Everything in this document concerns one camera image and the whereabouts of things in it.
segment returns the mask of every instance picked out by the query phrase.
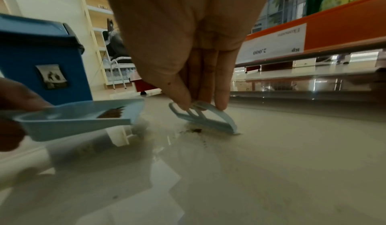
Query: white price label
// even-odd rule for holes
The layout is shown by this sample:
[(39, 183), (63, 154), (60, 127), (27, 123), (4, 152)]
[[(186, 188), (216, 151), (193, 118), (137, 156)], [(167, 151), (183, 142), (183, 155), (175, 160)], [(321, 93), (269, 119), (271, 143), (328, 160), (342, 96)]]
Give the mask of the white price label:
[(238, 53), (236, 64), (304, 52), (306, 26), (304, 23), (245, 41)]

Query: dustpan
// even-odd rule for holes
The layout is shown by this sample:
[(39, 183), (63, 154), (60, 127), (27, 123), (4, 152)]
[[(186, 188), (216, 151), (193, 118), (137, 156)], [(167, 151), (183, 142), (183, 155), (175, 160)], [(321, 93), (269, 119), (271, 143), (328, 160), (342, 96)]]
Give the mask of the dustpan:
[(73, 102), (38, 112), (2, 111), (21, 124), (34, 141), (48, 141), (119, 125), (135, 123), (144, 99)]
[[(193, 106), (191, 107), (191, 109), (186, 111), (187, 114), (180, 113), (179, 111), (177, 111), (177, 109), (174, 107), (174, 104), (175, 103), (173, 102), (169, 103), (169, 108), (178, 118), (181, 118), (196, 124), (204, 125), (213, 129), (217, 129), (219, 131), (237, 134), (237, 126), (234, 123), (233, 119), (225, 112), (218, 110), (212, 104), (202, 102), (202, 101), (196, 101), (195, 103), (193, 103)], [(217, 121), (214, 119), (208, 119), (204, 115), (204, 113), (200, 110), (200, 108), (213, 112), (214, 114), (222, 118), (224, 122)]]

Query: hand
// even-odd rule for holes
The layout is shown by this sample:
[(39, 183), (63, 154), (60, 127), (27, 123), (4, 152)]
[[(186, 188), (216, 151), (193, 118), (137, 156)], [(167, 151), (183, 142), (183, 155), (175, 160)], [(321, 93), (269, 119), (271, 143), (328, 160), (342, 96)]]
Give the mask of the hand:
[(238, 51), (267, 0), (109, 0), (141, 77), (181, 108), (229, 101)]
[[(0, 78), (0, 110), (37, 111), (51, 104), (24, 85)], [(0, 119), (0, 151), (11, 151), (19, 146), (25, 132), (11, 120)]]

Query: trash bin lid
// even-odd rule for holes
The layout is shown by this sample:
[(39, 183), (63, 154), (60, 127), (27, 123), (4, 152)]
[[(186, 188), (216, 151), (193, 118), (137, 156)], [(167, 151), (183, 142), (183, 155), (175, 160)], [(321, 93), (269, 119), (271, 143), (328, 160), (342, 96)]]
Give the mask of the trash bin lid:
[(84, 47), (72, 29), (61, 22), (0, 14), (0, 43)]

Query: trash bin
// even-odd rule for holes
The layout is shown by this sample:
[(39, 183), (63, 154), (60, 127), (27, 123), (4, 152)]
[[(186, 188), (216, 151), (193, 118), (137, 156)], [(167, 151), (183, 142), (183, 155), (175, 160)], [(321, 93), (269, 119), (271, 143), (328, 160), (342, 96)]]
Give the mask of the trash bin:
[(92, 100), (83, 52), (65, 23), (0, 14), (0, 71), (53, 105)]

